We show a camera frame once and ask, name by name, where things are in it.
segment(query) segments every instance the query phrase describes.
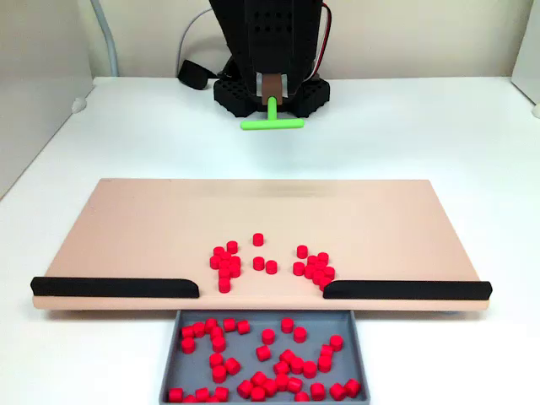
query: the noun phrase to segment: white table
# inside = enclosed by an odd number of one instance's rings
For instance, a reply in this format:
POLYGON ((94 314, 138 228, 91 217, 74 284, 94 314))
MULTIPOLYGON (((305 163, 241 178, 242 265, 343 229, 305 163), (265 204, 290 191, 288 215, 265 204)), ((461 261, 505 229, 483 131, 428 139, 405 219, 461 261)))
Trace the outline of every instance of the white table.
POLYGON ((35 310, 101 177, 427 178, 482 279, 472 314, 359 313, 373 405, 532 403, 540 355, 540 121, 506 78, 332 82, 305 129, 242 132, 167 78, 99 78, 0 202, 0 402, 156 404, 173 312, 35 310))

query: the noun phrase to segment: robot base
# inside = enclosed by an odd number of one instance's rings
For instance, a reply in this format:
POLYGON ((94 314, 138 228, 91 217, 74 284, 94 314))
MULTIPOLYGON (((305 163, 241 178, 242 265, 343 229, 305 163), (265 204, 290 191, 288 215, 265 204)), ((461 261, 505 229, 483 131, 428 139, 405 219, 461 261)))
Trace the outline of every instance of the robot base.
MULTIPOLYGON (((266 111, 261 99, 252 98, 242 79, 222 78, 213 85, 213 99, 236 117, 247 117, 255 111, 266 111)), ((303 83, 292 99, 283 98, 279 112, 290 112, 298 118, 307 118, 330 100, 330 84, 320 78, 303 83)))

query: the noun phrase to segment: gray tray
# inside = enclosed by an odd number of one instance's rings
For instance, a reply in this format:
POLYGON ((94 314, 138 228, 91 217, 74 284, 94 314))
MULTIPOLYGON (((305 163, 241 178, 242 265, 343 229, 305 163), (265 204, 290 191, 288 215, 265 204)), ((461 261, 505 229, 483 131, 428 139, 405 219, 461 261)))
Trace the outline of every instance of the gray tray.
MULTIPOLYGON (((328 344, 330 336, 339 334, 343 337, 343 350, 333 355, 332 370, 329 373, 317 372, 313 379, 306 379, 303 375, 292 375, 300 378, 304 385, 302 391, 310 393, 309 387, 314 382, 321 382, 327 389, 327 399, 320 404, 335 403, 328 392, 330 386, 336 382, 345 384, 350 378, 356 378, 362 384, 360 394, 352 399, 346 398, 344 402, 353 402, 358 405, 368 405, 370 394, 365 379, 364 366, 360 353, 359 341, 356 334, 356 325, 352 311, 276 311, 276 310, 184 310, 178 311, 170 343, 169 358, 165 367, 165 376, 159 394, 159 403, 168 402, 170 388, 184 389, 184 395, 195 394, 195 390, 207 387, 211 394, 217 386, 229 388, 229 402, 233 404, 249 402, 240 397, 236 387, 243 381, 249 380, 256 371, 264 372, 269 378, 275 378, 273 366, 279 361, 278 356, 287 348, 304 360, 317 361, 323 343, 328 344), (223 384, 212 381, 212 372, 208 358, 213 353, 209 336, 196 339, 197 350, 193 354, 184 354, 180 349, 181 329, 197 321, 205 322, 209 317, 216 318, 220 326, 223 319, 235 318, 237 321, 248 320, 251 331, 246 335, 238 332, 225 333, 227 349, 222 353, 224 358, 235 357, 241 364, 242 370, 233 376, 228 376, 223 384), (284 317, 294 319, 296 326, 303 326, 308 332, 305 343, 296 343, 292 333, 281 332, 281 320, 284 317), (270 345, 272 358, 261 363, 255 349, 262 346, 261 333, 266 328, 276 332, 275 343, 270 345)), ((294 402, 294 394, 278 392, 275 397, 267 398, 267 402, 286 403, 294 402)))

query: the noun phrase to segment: green t-shaped tool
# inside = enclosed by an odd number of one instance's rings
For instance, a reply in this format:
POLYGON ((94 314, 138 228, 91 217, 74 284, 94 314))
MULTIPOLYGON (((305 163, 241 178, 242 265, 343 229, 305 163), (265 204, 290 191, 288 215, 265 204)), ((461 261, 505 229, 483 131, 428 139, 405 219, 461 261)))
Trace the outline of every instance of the green t-shaped tool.
POLYGON ((245 131, 260 129, 295 129, 303 128, 304 120, 295 118, 292 120, 278 119, 278 101, 275 97, 268 99, 268 119, 266 121, 243 121, 240 127, 245 131))

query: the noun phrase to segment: pink board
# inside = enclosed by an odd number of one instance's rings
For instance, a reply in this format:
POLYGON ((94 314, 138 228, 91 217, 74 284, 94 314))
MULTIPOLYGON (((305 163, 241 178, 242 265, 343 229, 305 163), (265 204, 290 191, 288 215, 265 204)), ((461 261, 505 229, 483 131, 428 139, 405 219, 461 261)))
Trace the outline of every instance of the pink board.
POLYGON ((34 297, 37 308, 477 311, 486 300, 326 300, 292 274, 295 248, 325 251, 336 280, 478 282, 428 181, 104 179, 46 272, 50 278, 187 278, 197 299, 34 297), (255 232, 265 244, 255 247, 255 232), (218 291, 208 260, 240 245, 242 274, 218 291), (256 272, 255 256, 278 262, 256 272))

